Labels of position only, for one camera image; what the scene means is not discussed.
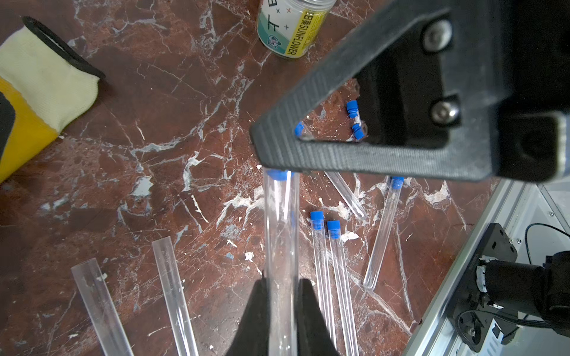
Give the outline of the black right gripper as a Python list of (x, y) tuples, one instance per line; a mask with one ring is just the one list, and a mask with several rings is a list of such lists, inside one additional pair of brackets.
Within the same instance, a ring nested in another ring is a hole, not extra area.
[(395, 1), (356, 39), (366, 172), (569, 174), (567, 1)]

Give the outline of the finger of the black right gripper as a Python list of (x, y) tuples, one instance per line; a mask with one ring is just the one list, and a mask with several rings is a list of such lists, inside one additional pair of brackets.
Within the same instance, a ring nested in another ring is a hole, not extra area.
[[(500, 170), (497, 117), (512, 94), (510, 1), (393, 1), (359, 25), (252, 127), (259, 161), (480, 181)], [(294, 129), (348, 80), (363, 142), (303, 140)]]

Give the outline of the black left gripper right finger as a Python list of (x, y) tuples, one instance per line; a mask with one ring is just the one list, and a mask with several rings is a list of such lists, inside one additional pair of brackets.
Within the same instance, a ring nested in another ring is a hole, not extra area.
[(339, 356), (329, 336), (312, 283), (304, 278), (298, 283), (296, 321), (298, 355)]

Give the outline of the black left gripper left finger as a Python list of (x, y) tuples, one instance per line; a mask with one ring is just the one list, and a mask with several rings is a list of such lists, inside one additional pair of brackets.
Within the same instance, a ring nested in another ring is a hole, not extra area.
[(269, 349), (270, 316), (267, 279), (256, 280), (226, 356), (266, 356)]

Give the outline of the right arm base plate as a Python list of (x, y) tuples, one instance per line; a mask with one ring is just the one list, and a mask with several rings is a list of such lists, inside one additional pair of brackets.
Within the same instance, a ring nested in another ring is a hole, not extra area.
[(486, 293), (485, 265), (492, 260), (514, 262), (517, 250), (504, 228), (491, 223), (460, 278), (445, 310), (460, 340), (475, 353), (483, 350), (485, 338), (493, 329), (490, 313), (516, 317), (513, 309), (500, 307)]

